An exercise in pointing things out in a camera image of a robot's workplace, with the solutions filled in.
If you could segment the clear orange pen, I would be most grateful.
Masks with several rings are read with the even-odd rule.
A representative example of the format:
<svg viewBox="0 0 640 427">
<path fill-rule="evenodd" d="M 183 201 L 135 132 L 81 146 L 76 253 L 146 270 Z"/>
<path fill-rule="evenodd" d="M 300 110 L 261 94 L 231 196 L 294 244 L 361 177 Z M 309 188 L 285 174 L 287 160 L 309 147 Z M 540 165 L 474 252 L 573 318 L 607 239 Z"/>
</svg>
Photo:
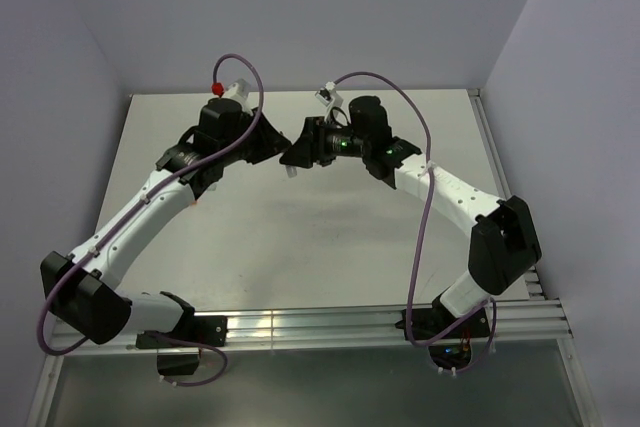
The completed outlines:
<svg viewBox="0 0 640 427">
<path fill-rule="evenodd" d="M 294 167 L 294 166 L 286 166 L 285 170 L 286 170 L 287 176 L 289 178 L 294 178 L 294 177 L 297 176 L 297 168 L 296 167 Z"/>
</svg>

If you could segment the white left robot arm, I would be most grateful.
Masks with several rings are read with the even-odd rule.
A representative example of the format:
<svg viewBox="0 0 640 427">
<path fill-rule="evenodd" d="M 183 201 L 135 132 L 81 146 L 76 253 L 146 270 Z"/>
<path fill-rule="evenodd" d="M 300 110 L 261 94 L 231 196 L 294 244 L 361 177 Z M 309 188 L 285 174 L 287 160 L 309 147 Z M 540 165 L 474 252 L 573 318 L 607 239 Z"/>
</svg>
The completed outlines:
<svg viewBox="0 0 640 427">
<path fill-rule="evenodd" d="M 71 253 L 51 252 L 40 270 L 43 312 L 105 344 L 125 332 L 159 332 L 172 346 L 195 333 L 193 307 L 168 293 L 125 295 L 118 287 L 134 261 L 181 211 L 221 180 L 229 165 L 258 164 L 290 141 L 240 101 L 214 98 L 178 143 L 167 149 L 142 188 L 97 233 Z"/>
</svg>

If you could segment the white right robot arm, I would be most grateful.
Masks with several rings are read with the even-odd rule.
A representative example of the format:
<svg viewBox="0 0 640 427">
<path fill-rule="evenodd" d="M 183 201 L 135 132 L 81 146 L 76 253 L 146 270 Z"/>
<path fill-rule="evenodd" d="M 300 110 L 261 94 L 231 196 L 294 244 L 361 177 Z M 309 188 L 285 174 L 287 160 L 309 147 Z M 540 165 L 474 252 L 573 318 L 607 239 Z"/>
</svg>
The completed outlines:
<svg viewBox="0 0 640 427">
<path fill-rule="evenodd" d="M 471 186 L 395 136 L 378 97 L 352 100 L 349 118 L 346 125 L 331 116 L 306 118 L 280 162 L 310 169 L 357 157 L 376 180 L 423 201 L 426 212 L 436 210 L 458 227 L 469 240 L 466 270 L 434 299 L 425 323 L 414 322 L 411 302 L 404 317 L 405 337 L 415 346 L 455 336 L 540 260 L 530 209 L 517 196 L 502 199 Z"/>
</svg>

